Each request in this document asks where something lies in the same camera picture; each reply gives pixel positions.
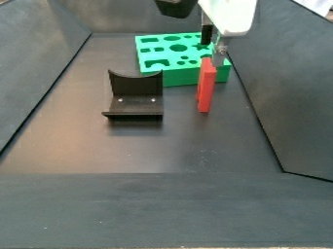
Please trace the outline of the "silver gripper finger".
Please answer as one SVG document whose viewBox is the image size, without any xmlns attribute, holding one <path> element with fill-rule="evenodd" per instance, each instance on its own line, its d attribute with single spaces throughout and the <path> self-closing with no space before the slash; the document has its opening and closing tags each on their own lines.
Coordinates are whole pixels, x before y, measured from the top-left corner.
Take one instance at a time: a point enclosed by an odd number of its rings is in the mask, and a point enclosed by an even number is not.
<svg viewBox="0 0 333 249">
<path fill-rule="evenodd" d="M 202 13 L 202 39 L 200 44 L 208 45 L 212 38 L 214 24 L 206 13 Z"/>
<path fill-rule="evenodd" d="M 227 46 L 228 46 L 227 39 L 220 34 L 216 34 L 215 42 L 214 42 L 214 51 L 212 51 L 212 65 L 214 65 L 214 67 L 219 67 L 223 65 Z"/>
</svg>

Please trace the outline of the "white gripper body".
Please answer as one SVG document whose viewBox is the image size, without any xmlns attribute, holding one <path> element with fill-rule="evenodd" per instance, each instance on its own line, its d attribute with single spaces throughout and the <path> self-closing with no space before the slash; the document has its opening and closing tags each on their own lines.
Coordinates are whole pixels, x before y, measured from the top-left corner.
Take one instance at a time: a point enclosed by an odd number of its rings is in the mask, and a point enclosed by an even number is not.
<svg viewBox="0 0 333 249">
<path fill-rule="evenodd" d="M 247 34 L 258 0 L 199 0 L 198 4 L 222 36 Z"/>
</svg>

